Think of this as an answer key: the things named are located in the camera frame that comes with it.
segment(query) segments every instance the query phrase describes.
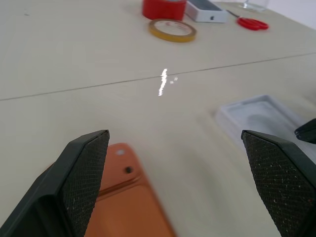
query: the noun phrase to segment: red container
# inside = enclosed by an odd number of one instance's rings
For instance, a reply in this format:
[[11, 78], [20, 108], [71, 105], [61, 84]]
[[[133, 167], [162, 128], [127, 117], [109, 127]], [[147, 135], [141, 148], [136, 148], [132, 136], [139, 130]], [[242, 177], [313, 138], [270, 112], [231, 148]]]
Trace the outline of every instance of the red container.
[[149, 19], [182, 21], [186, 0], [143, 0], [143, 15]]

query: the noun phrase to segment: orange plastic part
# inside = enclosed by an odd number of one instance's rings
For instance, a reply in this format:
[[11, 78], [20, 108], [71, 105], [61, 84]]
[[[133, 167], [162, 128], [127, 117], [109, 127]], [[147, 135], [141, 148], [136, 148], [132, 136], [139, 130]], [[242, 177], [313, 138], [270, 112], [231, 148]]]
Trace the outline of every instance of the orange plastic part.
[[85, 237], [175, 237], [137, 156], [125, 143], [108, 147]]

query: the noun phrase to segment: light wooden table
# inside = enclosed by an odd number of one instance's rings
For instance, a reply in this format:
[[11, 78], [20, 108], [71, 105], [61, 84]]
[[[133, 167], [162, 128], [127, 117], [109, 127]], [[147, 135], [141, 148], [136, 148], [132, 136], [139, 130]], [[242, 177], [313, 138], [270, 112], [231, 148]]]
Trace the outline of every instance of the light wooden table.
[[[11, 11], [21, 4], [6, 3]], [[233, 18], [227, 24], [185, 19], [198, 38], [175, 44], [147, 33], [139, 3], [33, 3], [29, 18], [12, 16], [23, 19], [16, 25], [21, 31], [27, 19], [33, 23], [24, 50], [16, 49], [21, 38], [15, 36], [16, 47], [0, 65], [6, 98], [0, 101], [0, 224], [69, 141], [109, 129], [111, 144], [127, 142], [138, 154], [179, 237], [280, 236], [245, 153], [213, 115], [223, 104], [270, 94], [306, 120], [314, 118], [315, 32], [273, 12], [256, 16], [271, 24], [266, 33], [244, 30]], [[158, 96], [165, 68], [167, 83]], [[98, 84], [106, 85], [76, 89]], [[67, 91], [49, 93], [56, 90]], [[46, 94], [25, 97], [36, 93]]]

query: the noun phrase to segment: table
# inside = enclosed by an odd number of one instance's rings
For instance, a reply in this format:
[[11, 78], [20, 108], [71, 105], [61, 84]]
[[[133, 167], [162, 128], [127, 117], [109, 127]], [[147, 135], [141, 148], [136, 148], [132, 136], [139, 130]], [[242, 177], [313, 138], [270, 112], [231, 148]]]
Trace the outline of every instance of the table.
[[147, 30], [141, 0], [3, 0], [0, 3], [0, 99], [316, 53], [316, 31], [266, 11], [269, 32], [184, 21], [197, 39], [178, 44]]

